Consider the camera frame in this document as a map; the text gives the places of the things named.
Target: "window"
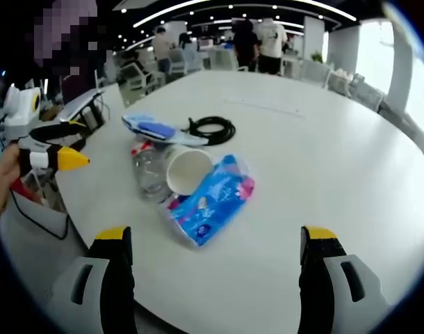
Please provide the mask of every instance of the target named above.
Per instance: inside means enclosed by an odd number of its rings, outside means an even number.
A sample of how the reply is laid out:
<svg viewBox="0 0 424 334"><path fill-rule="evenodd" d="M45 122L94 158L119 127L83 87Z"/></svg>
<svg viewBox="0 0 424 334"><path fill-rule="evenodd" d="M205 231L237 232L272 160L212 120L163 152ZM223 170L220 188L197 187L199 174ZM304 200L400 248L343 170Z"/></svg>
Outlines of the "window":
<svg viewBox="0 0 424 334"><path fill-rule="evenodd" d="M406 112L424 131L424 64L416 55L413 56L413 74Z"/></svg>
<svg viewBox="0 0 424 334"><path fill-rule="evenodd" d="M388 94L393 77L394 34L389 21L366 22L360 26L356 72L365 82Z"/></svg>

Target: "white device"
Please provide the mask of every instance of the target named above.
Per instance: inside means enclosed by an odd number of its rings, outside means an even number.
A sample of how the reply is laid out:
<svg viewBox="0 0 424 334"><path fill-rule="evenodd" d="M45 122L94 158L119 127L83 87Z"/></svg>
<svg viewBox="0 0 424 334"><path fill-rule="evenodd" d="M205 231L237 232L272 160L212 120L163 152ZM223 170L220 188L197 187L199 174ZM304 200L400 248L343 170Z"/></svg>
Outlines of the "white device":
<svg viewBox="0 0 424 334"><path fill-rule="evenodd" d="M10 87L3 109L5 119L5 136L14 141L29 135L39 123L40 89L19 90Z"/></svg>

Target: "person in white shirt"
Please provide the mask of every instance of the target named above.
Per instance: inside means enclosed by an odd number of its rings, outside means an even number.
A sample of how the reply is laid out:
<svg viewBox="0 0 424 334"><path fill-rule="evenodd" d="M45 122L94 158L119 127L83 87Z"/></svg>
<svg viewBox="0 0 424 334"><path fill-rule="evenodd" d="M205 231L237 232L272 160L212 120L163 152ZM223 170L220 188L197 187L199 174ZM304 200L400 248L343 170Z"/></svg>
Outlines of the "person in white shirt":
<svg viewBox="0 0 424 334"><path fill-rule="evenodd" d="M166 37L165 29L162 26L157 28L152 46L158 62L158 71L164 73L167 78L170 70L169 51L174 47L174 43Z"/></svg>
<svg viewBox="0 0 424 334"><path fill-rule="evenodd" d="M277 74L282 64L282 48L288 41L288 36L281 24L273 19L264 19L257 29L261 41L259 72Z"/></svg>

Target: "plastic packaging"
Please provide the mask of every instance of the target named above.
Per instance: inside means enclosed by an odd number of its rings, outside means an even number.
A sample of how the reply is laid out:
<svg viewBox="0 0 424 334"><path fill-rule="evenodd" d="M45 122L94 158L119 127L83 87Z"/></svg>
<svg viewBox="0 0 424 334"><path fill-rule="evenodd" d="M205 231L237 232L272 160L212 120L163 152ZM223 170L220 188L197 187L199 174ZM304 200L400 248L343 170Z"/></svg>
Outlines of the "plastic packaging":
<svg viewBox="0 0 424 334"><path fill-rule="evenodd" d="M253 189L246 166L227 155L192 196L166 201L165 214L188 241L202 246L230 222Z"/></svg>
<svg viewBox="0 0 424 334"><path fill-rule="evenodd" d="M138 138L133 143L131 155L142 197L152 202L164 201L172 192L165 180L161 152L150 142Z"/></svg>

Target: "person in black shirt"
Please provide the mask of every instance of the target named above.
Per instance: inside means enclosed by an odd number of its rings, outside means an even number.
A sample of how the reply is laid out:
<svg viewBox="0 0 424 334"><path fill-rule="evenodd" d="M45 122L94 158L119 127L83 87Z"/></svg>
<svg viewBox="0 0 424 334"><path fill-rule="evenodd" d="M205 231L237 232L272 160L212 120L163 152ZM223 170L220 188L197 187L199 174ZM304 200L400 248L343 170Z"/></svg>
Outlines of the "person in black shirt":
<svg viewBox="0 0 424 334"><path fill-rule="evenodd" d="M255 72L256 60L259 55L259 39L253 32L254 25L248 19L241 22L234 36L234 52L239 66L248 66L250 72Z"/></svg>

